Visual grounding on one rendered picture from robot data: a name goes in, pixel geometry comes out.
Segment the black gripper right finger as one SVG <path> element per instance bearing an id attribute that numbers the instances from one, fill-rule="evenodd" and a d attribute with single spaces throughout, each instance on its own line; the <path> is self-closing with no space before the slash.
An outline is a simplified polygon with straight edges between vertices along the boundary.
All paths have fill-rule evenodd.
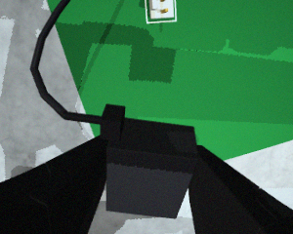
<path id="1" fill-rule="evenodd" d="M 293 211 L 248 176 L 197 145 L 188 187 L 196 234 L 293 234 Z"/>

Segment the black connector plug with cable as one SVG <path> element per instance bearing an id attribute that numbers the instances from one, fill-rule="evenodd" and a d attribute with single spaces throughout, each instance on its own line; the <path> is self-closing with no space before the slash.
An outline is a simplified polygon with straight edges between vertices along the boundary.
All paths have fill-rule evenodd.
<path id="1" fill-rule="evenodd" d="M 45 39 L 71 0 L 61 0 L 38 36 L 30 74 L 38 94 L 65 120 L 101 125 L 108 139 L 106 210 L 177 219 L 198 163 L 193 126 L 124 117 L 124 105 L 107 104 L 103 116 L 68 112 L 50 97 L 40 66 Z"/>

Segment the green circuit board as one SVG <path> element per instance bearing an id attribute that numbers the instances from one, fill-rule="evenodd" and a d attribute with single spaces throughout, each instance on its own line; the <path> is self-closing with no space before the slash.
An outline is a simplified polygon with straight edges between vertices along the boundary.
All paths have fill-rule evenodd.
<path id="1" fill-rule="evenodd" d="M 220 160 L 293 139 L 293 0 L 71 0 L 56 28 L 87 114 L 193 126 Z"/>

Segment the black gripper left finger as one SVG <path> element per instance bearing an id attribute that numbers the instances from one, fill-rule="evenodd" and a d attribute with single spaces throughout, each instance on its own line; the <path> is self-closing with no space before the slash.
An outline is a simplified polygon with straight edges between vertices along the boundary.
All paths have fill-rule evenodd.
<path id="1" fill-rule="evenodd" d="M 101 136 L 0 182 L 0 234 L 88 234 L 106 183 Z"/>

